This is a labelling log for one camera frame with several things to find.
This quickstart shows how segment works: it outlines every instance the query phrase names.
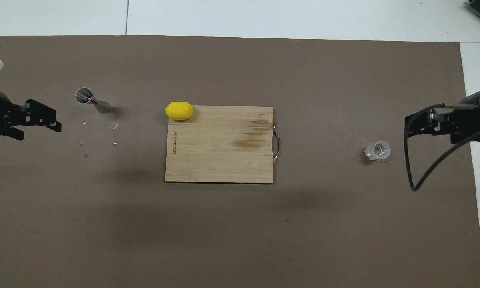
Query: lemon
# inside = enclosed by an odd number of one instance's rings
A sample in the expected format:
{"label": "lemon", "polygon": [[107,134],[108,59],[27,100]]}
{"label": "lemon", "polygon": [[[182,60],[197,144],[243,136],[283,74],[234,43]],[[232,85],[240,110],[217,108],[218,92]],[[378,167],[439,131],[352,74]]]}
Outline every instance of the lemon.
{"label": "lemon", "polygon": [[188,102],[170,102],[165,108],[165,114],[172,120],[187,120],[194,115],[194,107]]}

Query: jigger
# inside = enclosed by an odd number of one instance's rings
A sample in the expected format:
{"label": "jigger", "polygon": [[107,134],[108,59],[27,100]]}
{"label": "jigger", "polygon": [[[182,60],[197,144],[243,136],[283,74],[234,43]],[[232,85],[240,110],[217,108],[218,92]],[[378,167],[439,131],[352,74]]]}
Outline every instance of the jigger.
{"label": "jigger", "polygon": [[99,113],[107,113],[110,110],[110,104],[106,101],[98,101],[92,95],[89,88],[80,88],[75,93],[75,100],[80,104],[94,104]]}

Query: clear glass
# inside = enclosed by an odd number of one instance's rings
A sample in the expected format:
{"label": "clear glass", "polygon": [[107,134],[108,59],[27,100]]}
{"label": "clear glass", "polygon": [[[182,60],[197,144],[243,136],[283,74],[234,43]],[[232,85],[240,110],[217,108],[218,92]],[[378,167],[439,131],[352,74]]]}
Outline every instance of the clear glass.
{"label": "clear glass", "polygon": [[391,154],[391,146],[389,143],[379,141],[377,143],[370,144],[364,149],[364,153],[370,160],[382,160],[389,157]]}

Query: white table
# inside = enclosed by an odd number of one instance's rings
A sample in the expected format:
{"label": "white table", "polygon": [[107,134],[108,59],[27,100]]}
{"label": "white table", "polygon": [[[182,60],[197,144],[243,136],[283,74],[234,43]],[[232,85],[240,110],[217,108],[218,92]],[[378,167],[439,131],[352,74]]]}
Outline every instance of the white table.
{"label": "white table", "polygon": [[[460,42],[480,90],[480,20],[467,0],[0,0],[0,35],[194,35]],[[480,143],[472,162],[480,219]]]}

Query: black cable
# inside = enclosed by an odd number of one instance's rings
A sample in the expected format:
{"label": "black cable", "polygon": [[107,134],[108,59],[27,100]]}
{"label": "black cable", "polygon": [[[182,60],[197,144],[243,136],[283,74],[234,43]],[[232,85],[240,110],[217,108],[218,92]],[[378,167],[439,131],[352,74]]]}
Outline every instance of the black cable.
{"label": "black cable", "polygon": [[430,175],[430,173],[432,173],[432,171],[446,157],[448,157],[451,153],[455,152],[458,148],[464,146],[466,143],[480,137],[480,131],[478,131],[478,132],[466,137],[465,139],[461,140],[460,142],[456,143],[454,146],[452,146],[450,149],[448,149],[448,151],[446,151],[443,155],[441,155],[439,158],[437,158],[437,160],[435,160],[435,162],[433,162],[433,164],[426,170],[424,175],[421,177],[419,182],[417,182],[417,185],[414,186],[414,182],[412,180],[412,173],[411,173],[411,170],[410,170],[410,162],[408,160],[408,130],[410,129],[410,126],[412,125],[412,122],[414,122],[414,120],[417,119],[417,117],[419,117],[419,116],[423,115],[424,113],[430,111],[431,109],[435,109],[435,108],[444,108],[444,104],[432,105],[430,107],[427,107],[427,108],[419,111],[418,113],[415,113],[408,120],[408,122],[406,123],[405,128],[404,128],[404,151],[405,151],[406,173],[408,175],[408,182],[410,184],[410,188],[412,189],[412,191],[417,191],[421,187],[423,182],[426,180],[426,178],[428,178],[428,175]]}

